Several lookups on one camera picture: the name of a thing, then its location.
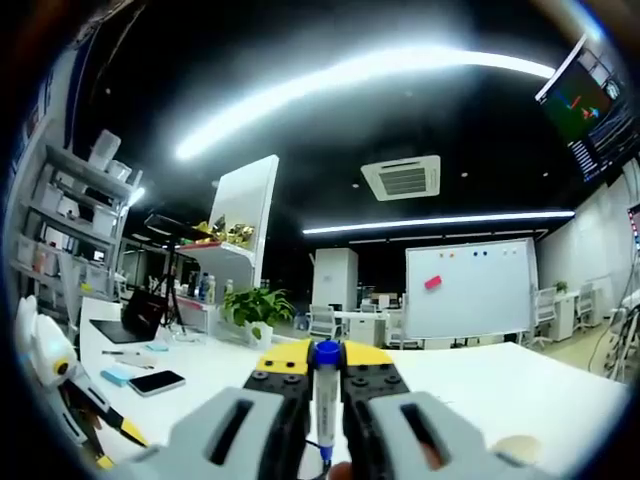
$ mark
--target whiteboard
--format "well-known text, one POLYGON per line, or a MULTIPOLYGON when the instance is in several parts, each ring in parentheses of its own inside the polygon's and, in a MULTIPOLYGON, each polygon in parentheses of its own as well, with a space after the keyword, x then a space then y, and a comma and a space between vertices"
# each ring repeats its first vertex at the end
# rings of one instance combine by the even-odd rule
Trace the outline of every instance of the whiteboard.
POLYGON ((407 338, 529 330, 533 252, 530 239, 407 249, 407 338), (442 283, 427 289, 438 275, 442 283))

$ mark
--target potted plant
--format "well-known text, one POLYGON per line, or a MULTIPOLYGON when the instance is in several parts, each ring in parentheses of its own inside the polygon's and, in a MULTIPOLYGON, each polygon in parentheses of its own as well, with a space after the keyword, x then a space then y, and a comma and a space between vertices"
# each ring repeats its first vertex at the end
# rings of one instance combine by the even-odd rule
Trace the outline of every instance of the potted plant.
POLYGON ((224 310, 227 320, 244 327, 249 344, 260 349, 271 345, 276 322, 290 321, 294 311, 284 290, 269 292, 266 288, 226 293, 224 310))
POLYGON ((558 280, 553 286, 556 287, 556 292, 558 293, 567 293, 569 290, 569 285, 564 280, 558 280))

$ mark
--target blue sticky note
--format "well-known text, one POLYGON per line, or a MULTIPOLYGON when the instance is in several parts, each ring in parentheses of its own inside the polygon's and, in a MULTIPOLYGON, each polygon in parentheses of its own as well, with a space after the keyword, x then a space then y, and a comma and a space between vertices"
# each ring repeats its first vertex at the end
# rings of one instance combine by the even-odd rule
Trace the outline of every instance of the blue sticky note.
POLYGON ((119 387, 122 387, 129 380, 135 377, 133 373, 128 372, 123 368, 117 367, 116 365, 105 368, 100 372, 100 375, 109 380, 111 383, 118 385, 119 387))
POLYGON ((148 345, 145 345, 145 347, 152 352, 166 352, 167 350, 169 350, 169 347, 162 343, 150 343, 148 345))

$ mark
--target white robot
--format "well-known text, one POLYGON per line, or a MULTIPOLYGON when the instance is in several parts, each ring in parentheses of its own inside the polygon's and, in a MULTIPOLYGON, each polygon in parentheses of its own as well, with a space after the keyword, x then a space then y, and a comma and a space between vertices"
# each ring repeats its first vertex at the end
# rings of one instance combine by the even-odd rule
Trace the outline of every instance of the white robot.
POLYGON ((102 468, 113 463, 105 455, 92 424, 96 416, 132 442, 146 447, 137 428, 109 405, 78 361, 71 342, 47 315, 37 312, 34 296, 20 299, 16 345, 26 373, 42 388, 43 398, 69 439, 102 468))

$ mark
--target red magnet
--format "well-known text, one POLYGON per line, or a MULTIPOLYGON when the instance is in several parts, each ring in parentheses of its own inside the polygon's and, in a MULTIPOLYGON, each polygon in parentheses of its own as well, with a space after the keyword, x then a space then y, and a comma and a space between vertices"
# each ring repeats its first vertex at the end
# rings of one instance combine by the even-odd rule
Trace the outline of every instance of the red magnet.
POLYGON ((436 275, 432 279, 427 280, 426 282, 424 282, 424 287, 427 290, 431 290, 432 288, 436 288, 441 283, 442 283, 442 278, 440 278, 440 275, 436 275))

